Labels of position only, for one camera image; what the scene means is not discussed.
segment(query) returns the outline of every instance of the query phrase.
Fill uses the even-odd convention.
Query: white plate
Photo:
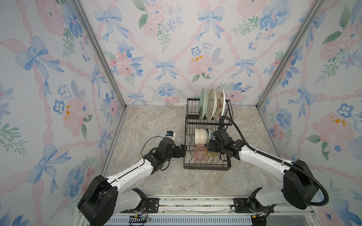
[[[209,95],[207,96],[207,110],[206,110],[206,119],[210,121],[215,114],[216,110],[216,93],[213,88],[211,88]]]
[[[215,90],[216,93],[216,110],[214,114],[214,119],[219,121],[220,117],[224,114],[225,111],[225,92],[222,87],[218,87]]]
[[[206,115],[207,109],[207,95],[205,92],[205,88],[203,87],[201,90],[200,101],[199,101],[199,119],[202,120]]]

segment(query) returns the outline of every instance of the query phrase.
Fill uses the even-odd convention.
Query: wallpaper
[[[313,206],[322,226],[362,225],[361,10],[327,0],[260,108],[279,155],[305,161],[328,191]]]
[[[254,105],[313,0],[81,0],[127,104]]]
[[[72,225],[121,107],[69,2],[0,17],[0,225]]]

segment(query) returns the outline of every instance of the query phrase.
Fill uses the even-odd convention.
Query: corrugated black hose
[[[243,142],[245,143],[245,145],[246,145],[248,148],[250,148],[251,150],[255,151],[255,148],[251,147],[251,146],[248,144],[248,142],[245,140],[243,134],[241,133],[239,127],[236,125],[236,123],[235,123],[231,118],[229,118],[228,116],[225,116],[225,115],[221,116],[221,117],[220,117],[220,120],[219,120],[220,126],[223,128],[222,123],[224,122],[224,119],[229,120],[229,121],[235,126],[237,132],[239,133],[239,135],[240,135],[241,139],[243,140]],[[276,157],[274,157],[274,156],[272,156],[272,155],[268,155],[268,154],[266,154],[266,153],[264,153],[264,152],[261,152],[261,151],[259,151],[259,150],[256,150],[256,153],[261,154],[261,155],[263,155],[263,156],[265,156],[265,157],[268,157],[268,158],[270,158],[270,159],[272,159],[272,160],[274,160],[274,161],[276,161],[276,162],[279,162],[279,163],[282,163],[282,162],[283,162],[281,159],[276,158]],[[290,163],[288,163],[288,162],[284,162],[283,164],[286,165],[286,166],[289,166],[289,167],[292,168],[293,170],[298,171],[299,173],[307,176],[307,177],[308,177],[311,181],[313,181],[314,184],[321,190],[321,192],[323,193],[323,196],[324,196],[324,200],[323,200],[322,202],[310,202],[310,205],[311,205],[311,206],[324,206],[324,205],[326,205],[326,204],[328,203],[328,201],[329,201],[328,193],[327,193],[327,191],[325,190],[325,188],[323,187],[323,185],[322,185],[317,179],[315,179],[313,176],[309,175],[307,172],[305,172],[304,170],[300,169],[299,167],[294,166],[293,164],[290,164]]]

